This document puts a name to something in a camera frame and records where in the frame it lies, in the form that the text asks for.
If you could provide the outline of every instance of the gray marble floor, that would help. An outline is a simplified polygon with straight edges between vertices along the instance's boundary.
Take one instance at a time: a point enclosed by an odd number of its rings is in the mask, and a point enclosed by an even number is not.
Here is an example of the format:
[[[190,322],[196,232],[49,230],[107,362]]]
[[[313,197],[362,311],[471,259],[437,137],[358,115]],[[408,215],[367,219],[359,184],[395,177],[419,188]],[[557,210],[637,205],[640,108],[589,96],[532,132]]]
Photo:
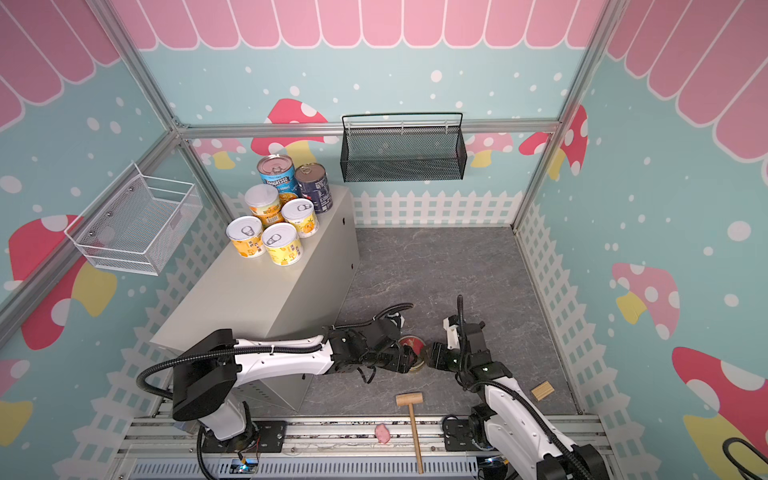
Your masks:
[[[370,318],[393,303],[412,302],[404,312],[404,333],[428,344],[445,342],[442,320],[464,296],[465,318],[485,321],[485,340],[494,360],[506,364],[523,390],[544,381],[554,393],[538,408],[545,414],[576,413],[523,260],[509,228],[358,229],[360,265],[338,324]],[[395,395],[422,392],[417,414],[469,414],[479,403],[463,392],[453,374],[423,368],[397,374],[380,369],[370,385],[357,372],[317,376],[298,415],[402,415]],[[264,404],[254,416],[296,415]]]

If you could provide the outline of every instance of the wooden mallet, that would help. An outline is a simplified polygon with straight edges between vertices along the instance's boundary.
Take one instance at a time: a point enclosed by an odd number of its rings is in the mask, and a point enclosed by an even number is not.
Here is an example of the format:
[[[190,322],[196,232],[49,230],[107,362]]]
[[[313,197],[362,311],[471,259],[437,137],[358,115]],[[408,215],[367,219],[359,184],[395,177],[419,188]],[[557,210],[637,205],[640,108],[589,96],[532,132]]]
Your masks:
[[[408,406],[408,412],[411,414],[411,430],[413,431],[413,446],[416,447],[416,464],[419,466],[419,474],[424,473],[422,465],[422,449],[419,446],[419,433],[416,431],[416,417],[413,415],[413,405],[415,403],[424,403],[424,396],[421,392],[402,393],[395,397],[398,407]]]

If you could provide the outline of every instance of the black wire basket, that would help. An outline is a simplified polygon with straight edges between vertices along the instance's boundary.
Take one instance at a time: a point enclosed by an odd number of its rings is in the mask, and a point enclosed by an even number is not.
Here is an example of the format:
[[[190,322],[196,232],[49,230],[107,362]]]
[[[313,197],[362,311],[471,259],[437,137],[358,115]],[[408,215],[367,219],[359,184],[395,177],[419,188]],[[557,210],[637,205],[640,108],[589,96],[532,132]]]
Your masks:
[[[373,121],[376,117],[388,121]],[[344,181],[463,179],[463,117],[456,112],[344,115]]]

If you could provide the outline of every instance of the yellow can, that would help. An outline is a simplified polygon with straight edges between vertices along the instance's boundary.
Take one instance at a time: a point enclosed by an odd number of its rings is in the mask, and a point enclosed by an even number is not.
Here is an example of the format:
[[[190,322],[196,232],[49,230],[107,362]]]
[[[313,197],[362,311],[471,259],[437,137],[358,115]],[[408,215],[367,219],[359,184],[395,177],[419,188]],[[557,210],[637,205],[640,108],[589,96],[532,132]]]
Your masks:
[[[297,198],[283,205],[280,211],[286,222],[292,224],[299,234],[299,238],[311,237],[317,232],[317,215],[315,205],[306,198]]]
[[[245,193],[245,203],[265,228],[285,221],[280,214],[280,195],[272,185],[261,184],[249,188]]]
[[[261,242],[262,229],[260,219],[240,217],[229,224],[227,236],[242,257],[256,258],[266,252],[266,247]]]
[[[274,263],[285,266],[301,258],[301,240],[290,223],[275,223],[264,230],[261,238]]]

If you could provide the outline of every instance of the wall-mounted basket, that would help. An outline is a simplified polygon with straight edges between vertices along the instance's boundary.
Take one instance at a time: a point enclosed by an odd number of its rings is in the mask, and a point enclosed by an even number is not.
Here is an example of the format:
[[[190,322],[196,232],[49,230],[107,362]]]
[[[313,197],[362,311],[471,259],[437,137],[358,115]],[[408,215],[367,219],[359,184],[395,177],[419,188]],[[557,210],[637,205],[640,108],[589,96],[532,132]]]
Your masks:
[[[160,275],[202,209],[194,184],[149,177],[133,164],[65,233],[97,268]]]
[[[461,180],[462,119],[456,112],[344,115],[344,181]]]

